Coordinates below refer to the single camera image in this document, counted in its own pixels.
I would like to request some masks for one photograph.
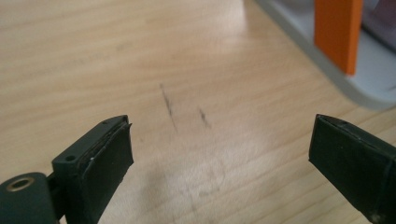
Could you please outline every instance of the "black mark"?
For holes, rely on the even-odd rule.
[[[205,112],[201,108],[198,108],[198,110],[199,110],[199,113],[201,115],[201,120],[204,123],[205,127],[206,128],[212,128],[212,126],[209,124],[209,122],[207,122]]]
[[[177,126],[176,126],[175,120],[174,120],[174,118],[173,118],[172,104],[171,104],[171,102],[169,101],[169,98],[168,98],[168,96],[167,96],[166,93],[165,93],[165,90],[164,90],[164,87],[163,87],[163,84],[162,84],[162,83],[160,84],[160,88],[161,88],[161,91],[163,92],[163,99],[165,100],[166,108],[168,109],[168,113],[169,113],[169,117],[171,118],[172,123],[173,123],[173,125],[174,125],[174,128],[175,128],[175,130],[176,130],[176,132],[177,132]]]

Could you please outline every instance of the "screw hole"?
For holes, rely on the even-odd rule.
[[[68,157],[66,157],[66,161],[73,161],[73,160],[75,160],[75,159],[76,159],[75,156],[68,156]]]
[[[15,180],[7,186],[7,190],[11,192],[19,191],[21,189],[26,189],[35,182],[32,177],[23,177]]]

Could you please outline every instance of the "light wood surface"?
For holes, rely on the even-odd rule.
[[[0,105],[1,182],[129,116],[100,223],[367,223],[308,162],[315,115],[396,143],[250,0],[2,1]]]

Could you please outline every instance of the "black plastic jaw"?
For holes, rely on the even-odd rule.
[[[97,223],[134,163],[127,116],[100,122],[52,161],[53,174],[0,186],[0,223]]]
[[[396,223],[396,148],[340,119],[317,115],[309,160],[373,223]]]

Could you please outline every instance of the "orange block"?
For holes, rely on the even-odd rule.
[[[362,0],[315,0],[315,44],[343,72],[354,75]]]

